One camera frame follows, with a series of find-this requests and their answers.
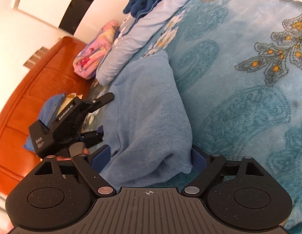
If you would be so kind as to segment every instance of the orange dot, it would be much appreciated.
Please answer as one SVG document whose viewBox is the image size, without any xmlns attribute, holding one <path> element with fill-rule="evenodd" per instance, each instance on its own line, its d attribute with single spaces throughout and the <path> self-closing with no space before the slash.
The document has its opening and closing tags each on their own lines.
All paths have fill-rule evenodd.
<svg viewBox="0 0 302 234">
<path fill-rule="evenodd" d="M 302 56 L 302 53 L 301 53 L 301 52 L 296 52 L 296 53 L 295 53 L 295 56 L 296 56 L 297 58 L 300 58 L 300 57 Z"/>
<path fill-rule="evenodd" d="M 272 71 L 273 72 L 278 72 L 280 70 L 280 66 L 279 65 L 275 65 L 273 68 L 272 68 Z"/>
<path fill-rule="evenodd" d="M 252 67 L 255 68 L 259 65 L 259 62 L 258 61 L 253 61 L 252 62 Z"/>
</svg>

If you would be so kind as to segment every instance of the blue garment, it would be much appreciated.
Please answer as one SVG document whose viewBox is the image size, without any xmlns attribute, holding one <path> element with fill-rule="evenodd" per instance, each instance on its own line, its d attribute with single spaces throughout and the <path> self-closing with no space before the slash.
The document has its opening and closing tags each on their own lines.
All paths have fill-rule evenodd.
<svg viewBox="0 0 302 234">
<path fill-rule="evenodd" d="M 128 4 L 123 10 L 123 13 L 128 14 L 130 12 L 130 14 L 136 19 L 129 30 L 123 35 L 129 33 L 138 20 L 152 11 L 160 1 L 162 0 L 129 0 Z"/>
<path fill-rule="evenodd" d="M 189 173 L 192 131 L 165 51 L 128 64 L 104 106 L 111 161 L 100 175 L 114 188 L 145 187 Z"/>
<path fill-rule="evenodd" d="M 50 126 L 51 122 L 53 122 L 57 116 L 58 110 L 64 100 L 65 95 L 65 93 L 62 93 L 49 98 L 41 108 L 38 119 L 40 119 L 47 127 Z M 34 152 L 34 147 L 30 136 L 27 138 L 27 141 L 23 147 Z"/>
</svg>

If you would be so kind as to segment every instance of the dark blue cloth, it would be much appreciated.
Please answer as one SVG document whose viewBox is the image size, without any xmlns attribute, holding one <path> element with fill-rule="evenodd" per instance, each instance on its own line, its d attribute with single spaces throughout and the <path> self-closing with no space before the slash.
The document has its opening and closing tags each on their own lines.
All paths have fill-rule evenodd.
<svg viewBox="0 0 302 234">
<path fill-rule="evenodd" d="M 135 17 L 136 20 L 129 30 L 123 35 L 128 34 L 138 20 L 152 11 L 160 1 L 162 0 L 129 0 L 128 4 L 123 10 L 123 13 L 128 14 L 130 12 L 130 14 Z"/>
<path fill-rule="evenodd" d="M 40 119 L 41 122 L 47 127 L 49 127 L 51 122 L 53 122 L 57 117 L 58 110 L 65 98 L 65 95 L 65 93 L 62 93 L 49 98 L 41 108 L 38 119 Z M 34 152 L 34 147 L 30 136 L 27 138 L 27 141 L 23 147 Z"/>
</svg>

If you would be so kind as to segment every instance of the teal floral blanket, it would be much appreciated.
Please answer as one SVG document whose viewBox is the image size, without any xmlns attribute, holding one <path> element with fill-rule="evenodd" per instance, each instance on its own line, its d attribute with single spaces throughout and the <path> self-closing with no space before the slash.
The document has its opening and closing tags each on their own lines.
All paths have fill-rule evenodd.
<svg viewBox="0 0 302 234">
<path fill-rule="evenodd" d="M 231 160 L 253 156 L 290 194 L 286 228 L 302 234 L 302 0 L 190 0 L 132 60 L 162 49 L 193 143 Z"/>
</svg>

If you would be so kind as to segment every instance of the headboard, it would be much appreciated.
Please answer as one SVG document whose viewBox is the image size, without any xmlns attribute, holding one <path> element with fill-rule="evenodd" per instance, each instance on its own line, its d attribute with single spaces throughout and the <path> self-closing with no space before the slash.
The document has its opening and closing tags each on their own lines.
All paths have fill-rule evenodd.
<svg viewBox="0 0 302 234">
<path fill-rule="evenodd" d="M 0 192 L 9 192 L 40 159 L 25 150 L 28 127 L 38 117 L 44 102 L 63 92 L 86 97 L 91 81 L 73 72 L 72 62 L 85 43 L 62 38 L 24 77 L 0 113 Z"/>
</svg>

